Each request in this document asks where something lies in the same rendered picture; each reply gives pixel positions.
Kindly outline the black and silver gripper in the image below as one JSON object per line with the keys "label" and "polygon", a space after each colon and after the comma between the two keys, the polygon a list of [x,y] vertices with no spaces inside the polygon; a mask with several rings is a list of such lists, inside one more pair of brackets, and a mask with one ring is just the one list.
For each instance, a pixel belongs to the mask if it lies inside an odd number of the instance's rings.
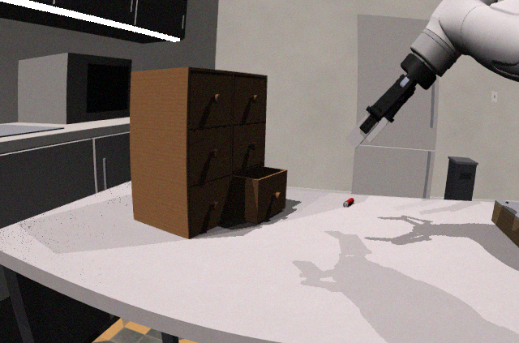
{"label": "black and silver gripper", "polygon": [[346,137],[354,148],[364,139],[371,142],[388,122],[394,121],[395,113],[413,96],[416,84],[427,90],[436,80],[435,74],[413,54],[407,55],[401,68],[407,75],[401,75],[373,106],[366,108],[368,113]]}

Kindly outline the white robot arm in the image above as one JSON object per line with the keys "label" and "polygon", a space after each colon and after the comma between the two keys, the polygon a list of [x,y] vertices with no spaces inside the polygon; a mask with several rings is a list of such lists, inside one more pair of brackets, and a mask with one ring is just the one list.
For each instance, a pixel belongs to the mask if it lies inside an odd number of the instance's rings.
{"label": "white robot arm", "polygon": [[519,0],[443,0],[410,49],[439,77],[463,54],[519,82]]}

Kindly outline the brown small chest of drawers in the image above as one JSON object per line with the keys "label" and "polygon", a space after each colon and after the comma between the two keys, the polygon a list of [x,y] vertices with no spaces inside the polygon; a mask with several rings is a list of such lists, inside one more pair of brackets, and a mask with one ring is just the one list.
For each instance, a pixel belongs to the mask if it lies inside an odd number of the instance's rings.
{"label": "brown small chest of drawers", "polygon": [[[232,82],[231,122],[189,126],[191,73],[227,75]],[[227,73],[227,74],[222,74]],[[234,77],[264,79],[264,119],[233,122]],[[253,77],[259,76],[259,77]],[[193,238],[233,220],[232,174],[263,166],[232,171],[233,124],[264,124],[264,158],[267,107],[267,75],[236,71],[179,67],[131,72],[130,156],[134,220],[183,238]],[[189,183],[189,129],[228,126],[230,132],[230,171]],[[189,186],[226,176],[229,180],[229,219],[191,235]]]}

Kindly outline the red battery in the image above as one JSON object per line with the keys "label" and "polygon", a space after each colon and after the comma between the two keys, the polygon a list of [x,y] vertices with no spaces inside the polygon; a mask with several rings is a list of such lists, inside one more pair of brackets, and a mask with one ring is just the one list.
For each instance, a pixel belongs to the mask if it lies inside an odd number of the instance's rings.
{"label": "red battery", "polygon": [[346,200],[346,201],[343,203],[343,206],[344,206],[344,207],[348,207],[348,206],[351,205],[353,202],[354,202],[354,199],[353,199],[353,198],[350,198],[350,199]]}

